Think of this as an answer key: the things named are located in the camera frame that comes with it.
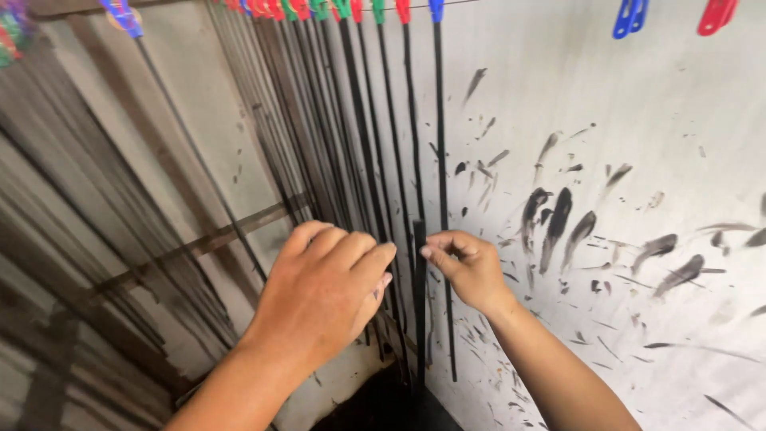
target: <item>finger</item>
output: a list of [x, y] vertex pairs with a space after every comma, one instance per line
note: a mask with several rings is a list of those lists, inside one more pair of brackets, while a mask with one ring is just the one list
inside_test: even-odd
[[349, 233], [341, 228], [329, 228], [321, 231], [313, 241], [311, 245], [306, 249], [307, 255], [313, 255], [318, 258], [322, 258], [330, 253], [330, 250], [345, 238]]
[[455, 248], [465, 256], [475, 255], [479, 252], [482, 240], [464, 231], [443, 231], [426, 237], [426, 244], [450, 251]]
[[451, 258], [447, 252], [432, 245], [425, 245], [421, 248], [421, 255], [428, 259], [447, 278], [454, 277], [463, 266], [460, 261]]
[[282, 247], [280, 255], [299, 255], [306, 250], [309, 243], [321, 231], [332, 227], [332, 223], [323, 223], [316, 220], [305, 222], [293, 229], [293, 233]]
[[351, 273], [359, 280], [359, 287], [365, 290], [365, 294], [373, 289], [395, 256], [396, 245], [389, 242], [373, 247], [352, 266]]
[[359, 308], [359, 311], [354, 318], [350, 340], [357, 338], [362, 333], [365, 329], [365, 325], [372, 319], [372, 316], [375, 315], [378, 308], [380, 308], [381, 303], [383, 302], [383, 297], [385, 296], [385, 289], [391, 283], [392, 279], [393, 276], [391, 273], [386, 272], [378, 280], [378, 283], [375, 285], [375, 290], [365, 296], [365, 299], [362, 301], [362, 306]]
[[351, 232], [341, 239], [325, 259], [342, 269], [350, 269], [367, 252], [378, 244], [371, 235]]

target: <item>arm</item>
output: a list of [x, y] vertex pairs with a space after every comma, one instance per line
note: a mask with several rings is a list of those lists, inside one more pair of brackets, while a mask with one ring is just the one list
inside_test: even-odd
[[383, 301], [395, 253], [367, 234], [298, 226], [244, 336], [165, 431], [266, 429], [290, 393], [362, 332]]
[[516, 300], [494, 245], [446, 231], [428, 237], [421, 254], [450, 279], [463, 302], [487, 317], [552, 431], [640, 429], [609, 386]]

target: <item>hand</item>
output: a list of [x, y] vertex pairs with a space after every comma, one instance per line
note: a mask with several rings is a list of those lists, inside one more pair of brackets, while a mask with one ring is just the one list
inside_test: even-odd
[[306, 376], [349, 345], [378, 310], [396, 246], [306, 222], [287, 239], [243, 337]]
[[490, 242], [463, 231], [444, 231], [427, 237], [421, 254], [450, 279], [460, 300], [481, 313], [488, 314], [501, 299], [513, 297]]

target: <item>forearm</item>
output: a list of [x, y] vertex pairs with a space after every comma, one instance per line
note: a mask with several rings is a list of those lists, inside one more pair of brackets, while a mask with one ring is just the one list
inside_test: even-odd
[[552, 431], [640, 429], [609, 386], [510, 292], [486, 316]]
[[266, 429], [310, 372], [286, 359], [247, 343], [238, 344], [165, 430]]

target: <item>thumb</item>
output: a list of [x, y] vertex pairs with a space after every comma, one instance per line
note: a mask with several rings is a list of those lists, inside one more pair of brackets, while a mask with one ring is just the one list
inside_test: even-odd
[[444, 250], [429, 245], [421, 248], [421, 255], [428, 259], [447, 278], [454, 277], [460, 270], [460, 267], [463, 266], [460, 261], [451, 258]]

